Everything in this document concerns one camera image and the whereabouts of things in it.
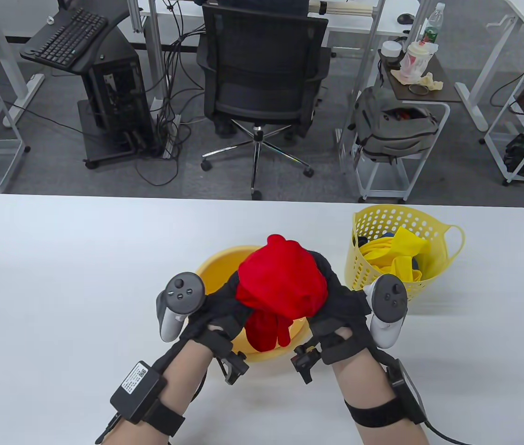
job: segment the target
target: yellow bowl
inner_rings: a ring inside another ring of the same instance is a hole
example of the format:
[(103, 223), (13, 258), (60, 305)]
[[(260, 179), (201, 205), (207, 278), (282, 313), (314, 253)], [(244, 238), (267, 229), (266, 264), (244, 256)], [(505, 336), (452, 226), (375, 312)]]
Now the yellow bowl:
[[(237, 248), (228, 248), (207, 259), (199, 267), (196, 273), (202, 278), (207, 294), (216, 292), (223, 284), (227, 282), (230, 276), (239, 268), (239, 265), (249, 257), (250, 254), (258, 250), (260, 246), (239, 246)], [(291, 334), (291, 343), (283, 348), (277, 344), (274, 350), (267, 352), (258, 352), (250, 345), (245, 330), (242, 330), (233, 341), (234, 352), (243, 352), (247, 356), (248, 362), (263, 362), (282, 356), (306, 342), (311, 337), (311, 331), (305, 318), (295, 320), (289, 328)]]

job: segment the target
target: chair wheel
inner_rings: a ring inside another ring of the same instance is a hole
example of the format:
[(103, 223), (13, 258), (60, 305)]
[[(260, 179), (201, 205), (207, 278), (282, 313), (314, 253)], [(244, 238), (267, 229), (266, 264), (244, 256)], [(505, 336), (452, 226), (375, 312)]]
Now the chair wheel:
[(213, 168), (213, 165), (211, 164), (211, 161), (205, 159), (200, 163), (200, 168), (203, 169), (205, 172), (208, 172), (210, 169)]

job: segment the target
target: computer tower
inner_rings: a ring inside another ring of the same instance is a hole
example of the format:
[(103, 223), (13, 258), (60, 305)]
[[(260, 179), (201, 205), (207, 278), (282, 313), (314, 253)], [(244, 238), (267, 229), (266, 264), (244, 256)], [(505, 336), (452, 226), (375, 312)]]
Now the computer tower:
[(124, 34), (114, 29), (92, 68), (83, 77), (97, 127), (114, 144), (152, 150), (154, 124), (149, 112), (139, 55)]

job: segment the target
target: sticker label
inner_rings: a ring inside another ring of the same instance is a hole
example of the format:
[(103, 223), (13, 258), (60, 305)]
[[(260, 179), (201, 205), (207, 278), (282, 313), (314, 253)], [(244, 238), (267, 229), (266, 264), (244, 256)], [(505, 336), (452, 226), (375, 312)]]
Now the sticker label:
[(141, 363), (137, 363), (134, 369), (130, 371), (128, 377), (124, 379), (120, 385), (128, 394), (132, 394), (134, 389), (139, 385), (143, 377), (145, 377), (148, 369)]

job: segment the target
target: gray backpack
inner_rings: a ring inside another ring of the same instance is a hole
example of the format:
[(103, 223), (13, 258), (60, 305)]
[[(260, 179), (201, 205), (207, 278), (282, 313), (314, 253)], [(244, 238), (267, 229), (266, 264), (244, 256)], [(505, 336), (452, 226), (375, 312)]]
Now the gray backpack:
[[(357, 144), (375, 162), (392, 162), (399, 157), (432, 146), (439, 123), (425, 108), (397, 100), (390, 89), (368, 87), (357, 99), (353, 123)], [(355, 156), (355, 167), (361, 150)]]

